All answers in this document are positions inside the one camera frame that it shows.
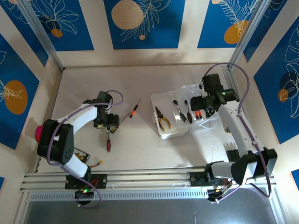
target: purple cable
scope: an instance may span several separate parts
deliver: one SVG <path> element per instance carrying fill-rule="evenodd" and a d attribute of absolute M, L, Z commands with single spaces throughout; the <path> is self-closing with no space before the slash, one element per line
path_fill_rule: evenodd
<path fill-rule="evenodd" d="M 249 92 L 249 87 L 250 87 L 249 77 L 248 77 L 247 73 L 245 72 L 245 70 L 244 70 L 243 68 L 241 68 L 241 67 L 240 67 L 239 65 L 237 65 L 237 64 L 230 63 L 230 62 L 222 62 L 222 63 L 214 64 L 212 67 L 210 67 L 210 68 L 206 71 L 206 73 L 204 74 L 203 77 L 205 77 L 205 76 L 208 74 L 208 72 L 209 72 L 212 68 L 214 68 L 215 66 L 218 66 L 218 65 L 222 65 L 222 64 L 225 64 L 225 65 L 232 65 L 232 66 L 237 67 L 238 69 L 241 70 L 241 72 L 242 72 L 242 73 L 245 75 L 245 77 L 246 77 L 247 88 L 246 88 L 246 91 L 245 91 L 245 93 L 244 93 L 244 96 L 243 96 L 242 99 L 240 100 L 240 103 L 239 103 L 239 106 L 238 106 L 238 115 L 239 115 L 239 118 L 240 118 L 240 120 L 241 120 L 241 122 L 242 122 L 244 128 L 246 129 L 248 135 L 250 136 L 251 141 L 254 142 L 254 141 L 256 141 L 256 140 L 255 140 L 254 136 L 252 135 L 250 129 L 248 128 L 246 122 L 244 121 L 244 119 L 243 119 L 243 117 L 242 117 L 242 115 L 241 115 L 241 107 L 242 107 L 242 104 L 243 104 L 243 102 L 244 102 L 244 99 L 246 98 L 246 96 L 247 96 L 247 94 L 248 94 L 248 92 Z M 256 150 L 257 150 L 257 152 L 258 152 L 258 155 L 260 156 L 260 159 L 261 159 L 261 162 L 262 162 L 263 170 L 264 170 L 264 172 L 265 172 L 265 176 L 266 176 L 266 180 L 267 180 L 268 192 L 269 192 L 269 193 L 266 194 L 265 192 L 263 192 L 259 187 L 257 187 L 257 186 L 256 186 L 255 184 L 253 184 L 253 183 L 251 183 L 251 185 L 252 185 L 254 188 L 256 188 L 260 193 L 262 193 L 265 197 L 269 198 L 269 197 L 271 196 L 271 182 L 270 182 L 270 177 L 269 177 L 268 170 L 267 170 L 267 165 L 266 165 L 265 159 L 263 158 L 262 152 L 261 152 L 261 150 L 259 149 L 259 147 L 258 147 L 257 144 L 255 144 L 255 148 L 256 148 Z"/>
<path fill-rule="evenodd" d="M 87 108 L 89 108 L 89 107 L 92 107 L 92 106 L 96 106 L 96 105 L 119 105 L 119 104 L 121 104 L 121 103 L 123 102 L 123 95 L 122 95 L 120 92 L 118 92 L 117 90 L 109 90 L 109 91 L 107 91 L 107 92 L 117 92 L 117 93 L 120 94 L 120 96 L 121 96 L 121 101 L 120 101 L 119 103 L 117 103 L 117 104 L 109 104 L 109 103 L 95 103 L 95 104 L 90 104 L 90 105 L 86 105 L 86 106 L 84 106 L 83 108 L 81 107 L 81 108 L 77 109 L 76 111 L 74 111 L 73 113 L 71 113 L 69 116 L 67 116 L 67 118 L 64 118 L 64 119 L 57 125 L 56 129 L 54 130 L 54 132 L 53 132 L 53 134 L 52 134 L 52 137 L 51 137 L 51 140 L 50 140 L 50 143 L 49 143 L 49 147 L 48 147 L 48 151 L 47 151 L 47 162 L 48 162 L 49 165 L 51 165 L 51 166 L 60 166 L 60 168 L 61 168 L 64 172 L 66 172 L 66 173 L 72 175 L 73 177 L 77 178 L 78 180 L 80 180 L 80 181 L 86 183 L 87 185 L 89 185 L 91 188 L 93 188 L 93 189 L 98 193 L 98 195 L 99 195 L 99 197 L 100 197 L 100 200 L 99 200 L 98 204 L 95 205 L 95 206 L 93 206 L 93 207 L 82 207 L 82 206 L 81 206 L 81 208 L 84 208 L 84 209 L 93 209 L 93 208 L 96 208 L 96 207 L 98 207 L 98 206 L 100 205 L 100 202 L 101 202 L 101 195 L 100 195 L 100 192 L 99 192 L 99 191 L 98 191 L 92 184 L 90 184 L 89 182 L 83 180 L 82 178 L 80 178 L 80 177 L 74 175 L 73 173 L 71 173 L 67 168 L 65 168 L 65 167 L 62 166 L 61 164 L 59 164 L 59 163 L 51 163 L 51 161 L 50 161 L 50 154 L 51 154 L 51 149 L 52 149 L 53 141 L 54 141 L 54 138 L 55 138 L 55 136 L 56 136 L 57 131 L 59 130 L 60 126 L 61 126 L 64 122 L 66 122 L 68 119 L 70 119 L 72 116 L 74 116 L 74 115 L 76 115 L 77 113 L 79 113 L 80 111 L 85 110 L 85 109 L 87 109 Z"/>

